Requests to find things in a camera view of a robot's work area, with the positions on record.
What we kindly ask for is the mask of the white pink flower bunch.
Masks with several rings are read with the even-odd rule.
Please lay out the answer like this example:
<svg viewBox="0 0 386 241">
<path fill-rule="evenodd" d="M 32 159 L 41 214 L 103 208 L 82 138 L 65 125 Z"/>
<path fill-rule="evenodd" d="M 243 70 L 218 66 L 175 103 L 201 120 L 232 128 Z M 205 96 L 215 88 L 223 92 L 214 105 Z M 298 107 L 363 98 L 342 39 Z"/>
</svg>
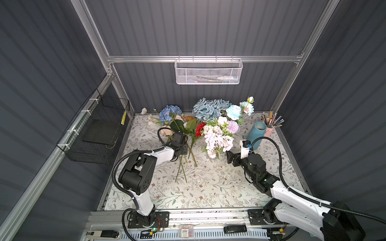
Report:
<svg viewBox="0 0 386 241">
<path fill-rule="evenodd" d="M 221 116 L 214 120 L 206 122 L 203 128 L 202 137 L 206 143 L 203 150 L 218 150 L 219 157 L 233 148 L 234 135 L 239 130 L 239 124 L 236 121 L 229 120 Z"/>
</svg>

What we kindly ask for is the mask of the dusty blue rose bunch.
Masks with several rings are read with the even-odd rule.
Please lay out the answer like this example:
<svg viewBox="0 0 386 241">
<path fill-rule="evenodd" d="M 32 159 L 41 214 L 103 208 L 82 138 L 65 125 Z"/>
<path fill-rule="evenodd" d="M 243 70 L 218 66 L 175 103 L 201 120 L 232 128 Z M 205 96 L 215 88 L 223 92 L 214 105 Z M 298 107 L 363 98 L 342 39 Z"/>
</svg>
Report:
<svg viewBox="0 0 386 241">
<path fill-rule="evenodd" d="M 222 115 L 221 111 L 230 106 L 231 103 L 228 100 L 207 100 L 203 97 L 193 106 L 193 113 L 197 119 L 207 122 L 220 117 Z"/>
</svg>

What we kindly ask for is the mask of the peach rose stem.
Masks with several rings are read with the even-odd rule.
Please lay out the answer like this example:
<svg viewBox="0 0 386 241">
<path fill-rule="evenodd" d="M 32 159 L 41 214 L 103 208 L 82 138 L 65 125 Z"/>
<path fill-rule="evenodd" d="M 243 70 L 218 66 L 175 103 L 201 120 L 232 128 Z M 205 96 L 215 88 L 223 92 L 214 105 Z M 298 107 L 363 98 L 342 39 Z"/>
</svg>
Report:
<svg viewBox="0 0 386 241">
<path fill-rule="evenodd" d="M 168 146 L 169 142 L 172 140 L 173 135 L 175 133 L 177 133 L 177 132 L 183 133 L 181 131 L 173 130 L 170 126 L 163 126 L 163 127 L 161 127 L 157 131 L 157 136 L 158 136 L 159 140 L 161 141 L 161 143 L 162 143 L 162 145 L 164 147 L 169 147 Z M 176 175 L 176 180 L 179 177 L 179 174 L 180 174 L 181 171 L 183 171 L 183 173 L 185 172 L 184 171 L 184 167 L 183 167 L 182 155 L 180 155 L 179 157 L 174 157 L 173 156 L 172 159 L 171 159 L 171 162 L 176 162 L 177 160 L 179 160 L 179 167 L 178 167 L 178 172 L 177 172 L 177 175 Z"/>
</svg>

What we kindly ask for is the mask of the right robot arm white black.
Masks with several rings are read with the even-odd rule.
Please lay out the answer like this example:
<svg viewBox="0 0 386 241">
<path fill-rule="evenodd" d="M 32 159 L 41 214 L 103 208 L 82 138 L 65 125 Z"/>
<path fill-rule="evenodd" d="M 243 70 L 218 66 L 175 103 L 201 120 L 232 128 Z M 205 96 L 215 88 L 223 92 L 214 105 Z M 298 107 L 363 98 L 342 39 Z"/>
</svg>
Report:
<svg viewBox="0 0 386 241">
<path fill-rule="evenodd" d="M 281 171 L 279 176 L 267 171 L 266 162 L 253 152 L 254 144 L 242 141 L 240 153 L 226 152 L 227 162 L 242 167 L 245 179 L 271 197 L 262 211 L 267 224 L 288 223 L 322 241 L 364 240 L 366 233 L 357 217 L 385 224 L 384 219 L 350 210 L 342 202 L 331 203 L 289 186 Z"/>
</svg>

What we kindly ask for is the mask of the clear glass vase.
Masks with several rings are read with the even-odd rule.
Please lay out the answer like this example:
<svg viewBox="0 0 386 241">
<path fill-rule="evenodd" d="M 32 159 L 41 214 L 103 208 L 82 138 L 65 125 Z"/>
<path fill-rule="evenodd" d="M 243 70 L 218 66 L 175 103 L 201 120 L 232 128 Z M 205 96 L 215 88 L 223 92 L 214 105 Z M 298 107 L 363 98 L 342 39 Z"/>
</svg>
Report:
<svg viewBox="0 0 386 241">
<path fill-rule="evenodd" d="M 207 150 L 206 155 L 211 160 L 219 159 L 219 153 L 218 153 L 218 150 L 216 150 L 216 149 Z"/>
</svg>

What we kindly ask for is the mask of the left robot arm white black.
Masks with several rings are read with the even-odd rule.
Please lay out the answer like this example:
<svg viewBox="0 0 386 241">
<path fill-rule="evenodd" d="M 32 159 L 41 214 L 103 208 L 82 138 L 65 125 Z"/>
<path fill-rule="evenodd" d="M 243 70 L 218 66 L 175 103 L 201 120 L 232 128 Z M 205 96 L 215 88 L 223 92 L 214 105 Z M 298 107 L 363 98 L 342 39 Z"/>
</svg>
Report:
<svg viewBox="0 0 386 241">
<path fill-rule="evenodd" d="M 155 220 L 155 205 L 150 199 L 149 186 L 160 164 L 174 162 L 188 153 L 187 135 L 175 131 L 169 142 L 159 139 L 162 146 L 155 150 L 134 150 L 122 156 L 113 166 L 113 185 L 130 196 L 140 225 L 149 227 Z"/>
</svg>

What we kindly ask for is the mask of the pink pencil cup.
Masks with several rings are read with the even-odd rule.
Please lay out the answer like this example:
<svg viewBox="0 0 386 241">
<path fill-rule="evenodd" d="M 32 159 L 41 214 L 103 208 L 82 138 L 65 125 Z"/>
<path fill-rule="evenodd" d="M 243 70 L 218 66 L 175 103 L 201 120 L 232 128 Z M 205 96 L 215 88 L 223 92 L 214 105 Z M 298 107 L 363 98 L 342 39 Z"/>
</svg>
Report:
<svg viewBox="0 0 386 241">
<path fill-rule="evenodd" d="M 268 125 L 264 136 L 270 138 L 274 130 L 275 130 L 275 126 Z"/>
</svg>

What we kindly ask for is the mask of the pale aqua peony stem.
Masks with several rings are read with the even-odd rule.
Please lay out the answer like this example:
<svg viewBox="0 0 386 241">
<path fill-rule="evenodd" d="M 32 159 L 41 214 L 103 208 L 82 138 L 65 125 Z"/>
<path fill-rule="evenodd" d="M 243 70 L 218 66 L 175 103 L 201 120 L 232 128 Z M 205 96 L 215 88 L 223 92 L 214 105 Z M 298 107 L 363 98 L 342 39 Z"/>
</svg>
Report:
<svg viewBox="0 0 386 241">
<path fill-rule="evenodd" d="M 242 101 L 239 105 L 231 105 L 226 109 L 226 116 L 233 121 L 237 121 L 243 114 L 248 116 L 254 113 L 254 97 L 250 96 L 247 101 Z"/>
</svg>

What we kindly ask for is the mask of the white power strip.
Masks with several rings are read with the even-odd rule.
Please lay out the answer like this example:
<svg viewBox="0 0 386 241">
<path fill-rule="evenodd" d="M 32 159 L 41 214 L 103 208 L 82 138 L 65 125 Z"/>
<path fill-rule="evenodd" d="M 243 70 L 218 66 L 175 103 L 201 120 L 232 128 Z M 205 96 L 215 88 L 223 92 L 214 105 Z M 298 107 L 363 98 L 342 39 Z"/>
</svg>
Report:
<svg viewBox="0 0 386 241">
<path fill-rule="evenodd" d="M 120 231 L 115 230 L 101 230 L 101 231 L 88 231 L 86 232 L 86 239 L 93 240 L 119 240 L 122 234 Z"/>
</svg>

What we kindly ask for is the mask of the blue hydrangea flower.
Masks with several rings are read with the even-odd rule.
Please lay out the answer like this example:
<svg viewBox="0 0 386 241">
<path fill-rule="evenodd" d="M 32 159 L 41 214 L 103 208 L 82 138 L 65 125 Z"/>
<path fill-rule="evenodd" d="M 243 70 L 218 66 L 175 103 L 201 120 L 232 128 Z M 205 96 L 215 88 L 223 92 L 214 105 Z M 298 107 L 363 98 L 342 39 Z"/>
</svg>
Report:
<svg viewBox="0 0 386 241">
<path fill-rule="evenodd" d="M 167 105 L 159 113 L 159 121 L 164 125 L 170 123 L 177 115 L 181 115 L 183 112 L 177 105 Z"/>
</svg>

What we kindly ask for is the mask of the red gerbera flower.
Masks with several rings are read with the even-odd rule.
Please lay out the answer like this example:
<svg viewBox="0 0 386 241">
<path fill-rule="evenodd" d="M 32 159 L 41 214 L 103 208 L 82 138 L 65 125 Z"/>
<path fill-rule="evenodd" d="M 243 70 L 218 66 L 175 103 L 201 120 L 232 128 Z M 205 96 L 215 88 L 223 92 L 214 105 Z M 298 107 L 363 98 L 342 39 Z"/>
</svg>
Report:
<svg viewBox="0 0 386 241">
<path fill-rule="evenodd" d="M 196 137 L 201 137 L 202 136 L 203 128 L 204 128 L 205 125 L 206 125 L 205 122 L 202 122 L 202 123 L 198 124 L 198 126 L 196 128 Z"/>
</svg>

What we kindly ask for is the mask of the teal ceramic vase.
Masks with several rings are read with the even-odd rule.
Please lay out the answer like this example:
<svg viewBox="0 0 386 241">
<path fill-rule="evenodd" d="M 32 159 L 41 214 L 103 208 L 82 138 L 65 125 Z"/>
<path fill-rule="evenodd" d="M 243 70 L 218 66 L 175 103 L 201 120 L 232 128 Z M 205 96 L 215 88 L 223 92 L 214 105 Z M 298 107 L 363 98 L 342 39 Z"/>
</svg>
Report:
<svg viewBox="0 0 386 241">
<path fill-rule="evenodd" d="M 253 143 L 255 139 L 264 136 L 266 129 L 267 126 L 264 122 L 256 122 L 248 133 L 246 139 Z"/>
</svg>

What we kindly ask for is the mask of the black remote device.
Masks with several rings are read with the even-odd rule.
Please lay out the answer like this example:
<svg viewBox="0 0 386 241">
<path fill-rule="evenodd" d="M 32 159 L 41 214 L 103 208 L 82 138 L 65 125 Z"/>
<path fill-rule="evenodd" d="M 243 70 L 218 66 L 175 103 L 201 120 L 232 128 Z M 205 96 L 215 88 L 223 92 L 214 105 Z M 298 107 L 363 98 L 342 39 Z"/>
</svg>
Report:
<svg viewBox="0 0 386 241">
<path fill-rule="evenodd" d="M 228 225 L 224 227 L 225 234 L 236 234 L 247 232 L 246 225 Z"/>
</svg>

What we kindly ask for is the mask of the white marker in basket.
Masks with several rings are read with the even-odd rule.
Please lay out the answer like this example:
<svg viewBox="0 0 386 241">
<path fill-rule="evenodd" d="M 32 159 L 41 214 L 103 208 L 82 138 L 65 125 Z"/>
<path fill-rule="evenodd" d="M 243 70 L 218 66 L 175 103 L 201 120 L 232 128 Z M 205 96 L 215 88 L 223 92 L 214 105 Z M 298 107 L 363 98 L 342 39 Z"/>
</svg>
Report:
<svg viewBox="0 0 386 241">
<path fill-rule="evenodd" d="M 211 76 L 211 77 L 204 77 L 204 76 L 196 76 L 198 79 L 204 79 L 208 82 L 223 82 L 223 83 L 238 83 L 239 82 L 239 76 L 237 75 L 226 75 L 226 76 Z"/>
</svg>

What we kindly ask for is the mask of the floral patterned table mat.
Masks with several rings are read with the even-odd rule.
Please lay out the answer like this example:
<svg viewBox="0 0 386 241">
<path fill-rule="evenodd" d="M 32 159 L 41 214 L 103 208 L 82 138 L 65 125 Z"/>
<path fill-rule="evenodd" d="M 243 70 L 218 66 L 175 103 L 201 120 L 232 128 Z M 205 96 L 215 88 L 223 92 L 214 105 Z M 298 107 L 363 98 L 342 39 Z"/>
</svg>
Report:
<svg viewBox="0 0 386 241">
<path fill-rule="evenodd" d="M 240 140 L 246 138 L 252 126 L 261 121 L 262 113 L 254 113 L 244 118 L 244 124 L 235 135 L 234 153 L 240 152 Z M 137 115 L 124 144 L 124 154 L 133 150 L 154 150 L 161 146 L 157 130 L 161 125 L 155 123 L 150 115 Z M 270 136 L 280 148 L 282 154 L 282 172 L 286 183 L 303 191 L 298 172 L 288 158 L 282 144 L 282 135 L 276 129 Z M 221 207 L 264 206 L 269 200 L 251 183 L 247 182 L 241 167 L 227 164 L 226 155 L 210 159 L 202 148 L 206 146 L 204 138 L 196 141 L 192 151 L 196 159 L 195 167 L 192 155 L 182 157 L 175 162 L 166 162 L 156 167 L 149 186 L 150 198 L 157 209 L 190 209 Z M 256 153 L 266 162 L 268 172 L 278 176 L 279 158 L 275 146 L 263 140 Z M 130 196 L 119 191 L 114 185 L 108 192 L 103 210 L 124 210 L 135 208 Z"/>
</svg>

